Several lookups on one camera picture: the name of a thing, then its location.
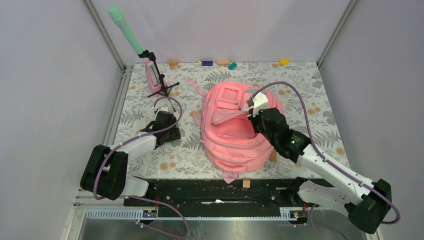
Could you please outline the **pink school backpack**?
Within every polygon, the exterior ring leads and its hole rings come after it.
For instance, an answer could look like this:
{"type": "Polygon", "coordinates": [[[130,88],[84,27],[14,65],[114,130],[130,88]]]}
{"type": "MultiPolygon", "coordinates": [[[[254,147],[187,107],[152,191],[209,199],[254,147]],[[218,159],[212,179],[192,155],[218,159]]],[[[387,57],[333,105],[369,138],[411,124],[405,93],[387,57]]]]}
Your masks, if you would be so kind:
{"type": "Polygon", "coordinates": [[[187,81],[202,96],[201,113],[192,117],[200,127],[205,154],[223,171],[224,181],[229,184],[239,174],[260,169],[274,147],[248,120],[246,102],[258,87],[224,81],[205,92],[193,79],[187,81]]]}

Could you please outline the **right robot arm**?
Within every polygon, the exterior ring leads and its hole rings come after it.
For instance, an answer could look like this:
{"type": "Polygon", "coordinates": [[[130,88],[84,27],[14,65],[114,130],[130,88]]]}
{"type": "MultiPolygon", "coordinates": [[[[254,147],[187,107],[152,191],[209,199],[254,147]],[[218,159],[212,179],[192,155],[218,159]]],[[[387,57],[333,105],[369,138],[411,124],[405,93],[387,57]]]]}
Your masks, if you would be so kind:
{"type": "Polygon", "coordinates": [[[385,223],[386,215],[393,209],[392,187],[387,181],[374,181],[338,163],[308,136],[291,129],[275,107],[248,112],[254,132],[262,134],[280,156],[310,169],[331,185],[326,187],[296,177],[286,193],[291,205],[307,202],[329,208],[347,216],[367,234],[374,234],[385,223]]]}

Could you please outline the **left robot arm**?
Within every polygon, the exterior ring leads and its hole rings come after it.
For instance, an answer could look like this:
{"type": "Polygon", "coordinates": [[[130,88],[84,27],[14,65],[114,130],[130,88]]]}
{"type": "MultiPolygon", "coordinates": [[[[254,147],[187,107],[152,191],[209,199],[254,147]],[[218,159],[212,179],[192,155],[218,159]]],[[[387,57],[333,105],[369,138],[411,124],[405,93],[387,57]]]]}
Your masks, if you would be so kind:
{"type": "Polygon", "coordinates": [[[120,196],[135,196],[144,206],[152,204],[154,190],[149,188],[146,180],[128,176],[128,164],[165,143],[179,140],[181,134],[177,121],[171,112],[159,110],[155,120],[137,136],[113,146],[95,146],[82,174],[80,187],[98,199],[113,201],[120,196]]]}

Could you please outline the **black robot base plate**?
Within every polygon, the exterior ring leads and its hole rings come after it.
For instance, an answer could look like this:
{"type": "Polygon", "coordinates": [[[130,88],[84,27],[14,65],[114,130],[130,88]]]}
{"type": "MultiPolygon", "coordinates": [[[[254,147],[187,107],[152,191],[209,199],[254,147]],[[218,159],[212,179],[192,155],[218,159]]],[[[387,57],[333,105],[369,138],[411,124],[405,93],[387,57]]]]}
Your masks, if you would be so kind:
{"type": "Polygon", "coordinates": [[[304,203],[291,190],[293,178],[251,179],[250,188],[242,180],[150,179],[146,199],[167,203],[190,217],[276,216],[279,208],[302,210],[304,203]]]}

